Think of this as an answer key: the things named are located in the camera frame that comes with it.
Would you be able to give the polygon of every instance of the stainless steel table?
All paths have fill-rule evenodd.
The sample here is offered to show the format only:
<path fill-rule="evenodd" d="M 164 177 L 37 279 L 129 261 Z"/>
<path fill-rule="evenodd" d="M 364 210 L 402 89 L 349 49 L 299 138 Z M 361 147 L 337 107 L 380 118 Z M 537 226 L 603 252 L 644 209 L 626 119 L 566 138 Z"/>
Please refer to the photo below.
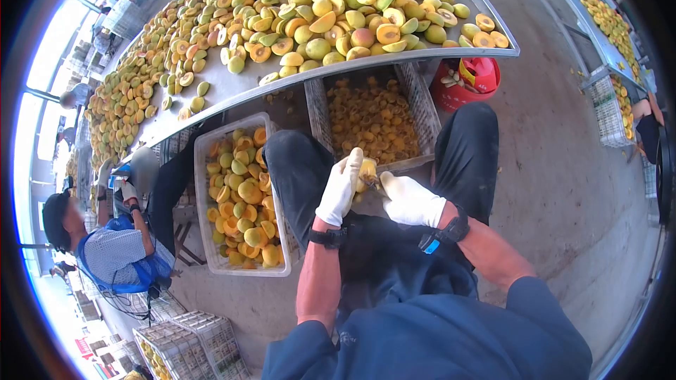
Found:
<path fill-rule="evenodd" d="M 542 4 L 545 6 L 547 12 L 552 16 L 554 22 L 557 24 L 558 29 L 561 31 L 564 38 L 566 39 L 566 42 L 570 46 L 570 49 L 575 56 L 575 60 L 579 64 L 580 70 L 585 77 L 585 80 L 581 84 L 581 88 L 585 89 L 597 80 L 603 78 L 605 75 L 613 72 L 621 75 L 624 80 L 627 80 L 630 82 L 630 84 L 633 84 L 635 88 L 645 91 L 644 87 L 640 86 L 636 83 L 636 81 L 634 81 L 629 63 L 626 61 L 624 56 L 622 56 L 620 51 L 617 50 L 617 47 L 610 43 L 606 35 L 596 25 L 591 15 L 587 12 L 587 8 L 585 8 L 585 6 L 580 3 L 580 0 L 564 1 L 569 5 L 570 10 L 577 18 L 575 23 L 576 26 L 562 21 L 548 0 L 540 0 L 540 2 L 542 2 Z M 596 53 L 601 59 L 602 64 L 600 68 L 587 68 L 587 64 L 585 64 L 584 60 L 582 59 L 582 55 L 572 40 L 572 34 L 581 36 L 591 41 L 591 43 L 594 45 L 594 48 L 596 49 Z M 639 54 L 633 41 L 631 42 L 631 47 L 633 48 L 634 55 L 638 61 Z M 619 66 L 620 62 L 623 64 L 624 69 Z"/>
<path fill-rule="evenodd" d="M 273 81 L 264 86 L 259 86 L 259 81 L 271 72 L 277 72 L 281 68 L 280 57 L 272 55 L 264 63 L 254 63 L 250 60 L 244 68 L 244 71 L 235 75 L 228 72 L 227 68 L 220 62 L 221 47 L 211 47 L 207 51 L 207 65 L 199 74 L 195 74 L 195 80 L 192 85 L 184 88 L 180 94 L 173 96 L 174 103 L 170 110 L 159 110 L 150 121 L 144 121 L 139 129 L 139 135 L 131 147 L 131 152 L 139 147 L 139 142 L 146 146 L 154 146 L 161 140 L 190 127 L 210 116 L 221 113 L 224 110 L 247 102 L 264 94 L 286 88 L 293 84 L 306 80 L 325 77 L 338 72 L 354 71 L 365 67 L 376 67 L 379 65 L 401 63 L 406 61 L 420 61 L 430 58 L 452 58 L 461 56 L 486 56 L 493 58 L 517 57 L 520 53 L 519 45 L 512 36 L 504 21 L 497 13 L 495 8 L 488 0 L 456 0 L 458 3 L 466 4 L 470 9 L 470 16 L 467 20 L 459 19 L 455 27 L 447 28 L 447 38 L 457 39 L 461 34 L 461 26 L 464 23 L 474 23 L 474 16 L 477 13 L 488 14 L 495 22 L 495 29 L 502 32 L 510 42 L 510 47 L 500 48 L 471 48 L 471 47 L 447 47 L 441 48 L 439 45 L 431 45 L 421 38 L 429 47 L 424 50 L 410 50 L 408 52 L 385 54 L 379 56 L 370 56 L 359 58 L 352 61 L 322 66 L 311 71 L 302 72 L 290 77 Z M 198 114 L 193 115 L 185 121 L 178 120 L 179 110 L 188 106 L 190 99 L 196 96 L 197 85 L 201 81 L 208 81 L 211 86 L 207 95 L 205 95 L 205 108 Z M 162 100 L 167 96 L 166 89 L 159 85 L 155 87 L 155 94 L 151 98 L 152 104 L 161 107 Z"/>

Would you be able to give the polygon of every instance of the knee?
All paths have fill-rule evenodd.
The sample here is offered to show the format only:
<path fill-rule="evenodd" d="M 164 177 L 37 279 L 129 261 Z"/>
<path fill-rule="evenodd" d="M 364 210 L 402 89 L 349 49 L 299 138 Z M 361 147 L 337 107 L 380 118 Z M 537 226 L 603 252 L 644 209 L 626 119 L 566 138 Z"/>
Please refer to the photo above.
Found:
<path fill-rule="evenodd" d="M 471 102 L 456 110 L 458 117 L 475 123 L 489 122 L 497 124 L 493 108 L 486 102 Z"/>
<path fill-rule="evenodd" d="M 460 122 L 463 127 L 481 131 L 497 131 L 497 116 L 485 102 L 471 102 L 461 106 L 454 114 L 454 124 Z"/>
<path fill-rule="evenodd" d="M 271 163 L 274 165 L 275 162 L 286 160 L 297 154 L 298 150 L 306 150 L 311 145 L 308 136 L 300 131 L 290 129 L 278 131 L 266 141 L 263 147 L 263 160 L 269 167 Z"/>

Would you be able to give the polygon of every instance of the metal table edge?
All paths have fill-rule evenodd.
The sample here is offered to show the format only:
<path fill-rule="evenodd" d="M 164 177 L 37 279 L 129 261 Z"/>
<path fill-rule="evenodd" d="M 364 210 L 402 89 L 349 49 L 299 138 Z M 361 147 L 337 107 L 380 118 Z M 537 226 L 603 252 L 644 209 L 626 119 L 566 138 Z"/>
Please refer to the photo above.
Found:
<path fill-rule="evenodd" d="M 613 67 L 612 62 L 607 61 L 606 54 L 603 52 L 603 47 L 601 47 L 601 45 L 596 40 L 596 36 L 589 35 L 589 32 L 591 30 L 596 29 L 596 27 L 590 27 L 589 26 L 589 23 L 587 22 L 587 15 L 582 14 L 582 12 L 579 11 L 576 4 L 573 3 L 572 0 L 565 0 L 565 1 L 569 5 L 569 8 L 572 11 L 572 13 L 574 13 L 575 16 L 577 17 L 577 20 L 579 21 L 579 23 L 585 25 L 584 29 L 585 29 L 585 31 L 587 31 L 587 35 L 589 36 L 589 40 L 594 45 L 594 48 L 596 49 L 596 53 L 599 56 L 599 58 L 601 59 L 603 66 L 607 66 L 607 67 L 612 68 Z M 628 76 L 623 74 L 621 71 L 613 70 L 613 72 L 620 74 L 622 76 L 622 78 L 630 81 L 636 88 L 642 90 L 643 92 L 646 92 L 645 87 L 640 86 L 636 81 L 634 81 L 633 78 L 629 78 Z"/>
<path fill-rule="evenodd" d="M 486 4 L 486 7 L 491 11 L 493 14 L 493 17 L 499 22 L 500 27 L 504 31 L 505 37 L 507 37 L 513 47 L 513 50 L 516 52 L 514 57 L 518 57 L 521 53 L 521 48 L 517 44 L 517 39 L 514 38 L 512 35 L 512 32 L 507 28 L 507 24 L 503 21 L 502 17 L 500 16 L 499 13 L 497 13 L 497 10 L 495 10 L 495 7 L 491 3 L 490 0 L 482 0 L 484 4 Z"/>
<path fill-rule="evenodd" d="M 231 97 L 230 100 L 219 102 L 207 109 L 204 109 L 200 113 L 193 115 L 192 117 L 188 118 L 185 122 L 178 125 L 173 125 L 170 129 L 167 129 L 166 132 L 163 132 L 163 134 L 157 135 L 152 140 L 147 141 L 146 144 L 144 144 L 144 146 L 147 147 L 156 146 L 157 144 L 169 138 L 171 135 L 175 133 L 178 133 L 186 128 L 196 125 L 210 118 L 211 116 L 214 116 L 215 114 L 219 114 L 225 110 L 233 108 L 239 104 L 241 105 L 249 100 L 253 100 L 264 94 L 276 91 L 281 88 L 287 88 L 296 83 L 305 82 L 308 80 L 312 80 L 314 78 L 325 77 L 336 72 L 354 71 L 357 69 L 367 68 L 371 66 L 372 67 L 383 66 L 386 64 L 415 62 L 427 58 L 459 58 L 459 57 L 474 57 L 474 56 L 490 57 L 490 58 L 519 57 L 521 51 L 520 47 L 517 44 L 517 41 L 512 35 L 511 31 L 509 31 L 509 29 L 507 28 L 502 17 L 495 10 L 493 4 L 491 4 L 489 0 L 480 0 L 480 1 L 482 1 L 486 5 L 486 7 L 491 11 L 491 13 L 493 14 L 492 16 L 495 18 L 495 21 L 499 24 L 500 28 L 504 31 L 505 37 L 509 39 L 513 48 L 435 47 L 422 50 L 409 50 L 406 51 L 406 55 L 403 58 L 399 59 L 393 58 L 393 55 L 385 54 L 378 56 L 369 56 L 367 58 L 355 59 L 352 61 L 345 61 L 337 64 L 332 64 L 330 66 L 324 67 L 321 66 L 311 71 L 300 72 L 298 74 L 295 74 L 292 77 L 289 77 L 289 79 L 281 78 L 279 80 L 273 81 L 272 83 L 263 86 L 258 86 L 253 89 L 249 89 L 247 91 L 244 91 L 243 93 Z M 132 45 L 139 40 L 142 34 L 143 31 L 141 31 L 139 35 L 136 36 L 136 38 L 134 38 L 130 42 L 125 51 L 122 53 L 120 60 L 118 61 L 118 64 L 123 59 L 122 56 L 126 55 L 126 53 L 129 51 Z M 136 143 L 136 146 L 137 146 L 136 148 L 134 148 L 129 152 L 129 156 L 125 157 L 122 161 L 120 161 L 118 166 L 128 163 L 131 160 L 134 151 L 138 149 L 138 142 Z"/>

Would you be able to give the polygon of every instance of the hand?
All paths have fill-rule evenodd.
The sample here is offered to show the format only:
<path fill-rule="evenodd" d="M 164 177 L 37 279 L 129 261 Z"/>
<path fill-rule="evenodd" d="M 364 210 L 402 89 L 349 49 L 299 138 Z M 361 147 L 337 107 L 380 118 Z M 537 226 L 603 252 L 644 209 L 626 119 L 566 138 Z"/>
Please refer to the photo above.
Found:
<path fill-rule="evenodd" d="M 352 198 L 357 188 L 357 177 L 363 160 L 364 152 L 361 148 L 355 147 L 350 152 L 350 156 L 333 165 L 322 201 L 314 211 L 317 217 L 334 226 L 343 224 L 343 217 L 347 215 L 352 206 Z"/>
<path fill-rule="evenodd" d="M 383 172 L 380 176 L 388 198 L 383 208 L 391 220 L 410 226 L 437 227 L 442 218 L 446 199 L 427 190 L 408 176 Z"/>
<path fill-rule="evenodd" d="M 110 179 L 110 173 L 113 172 L 114 167 L 115 163 L 113 163 L 113 159 L 111 158 L 106 159 L 101 164 L 101 167 L 99 167 L 99 180 L 97 182 L 99 186 L 108 188 L 108 179 Z"/>
<path fill-rule="evenodd" d="M 132 184 L 130 184 L 127 181 L 123 181 L 123 204 L 124 205 L 131 205 L 133 203 L 130 203 L 129 200 L 134 200 L 135 202 L 138 202 L 139 199 L 136 194 L 136 188 Z"/>

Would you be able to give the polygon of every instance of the gray shirt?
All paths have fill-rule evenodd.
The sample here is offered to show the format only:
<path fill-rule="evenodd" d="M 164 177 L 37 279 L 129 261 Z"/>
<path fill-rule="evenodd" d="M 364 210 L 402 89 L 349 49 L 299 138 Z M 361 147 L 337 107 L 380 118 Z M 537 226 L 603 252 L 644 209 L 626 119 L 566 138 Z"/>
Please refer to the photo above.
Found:
<path fill-rule="evenodd" d="M 70 92 L 75 96 L 75 106 L 84 106 L 91 96 L 91 88 L 83 82 L 76 84 Z"/>

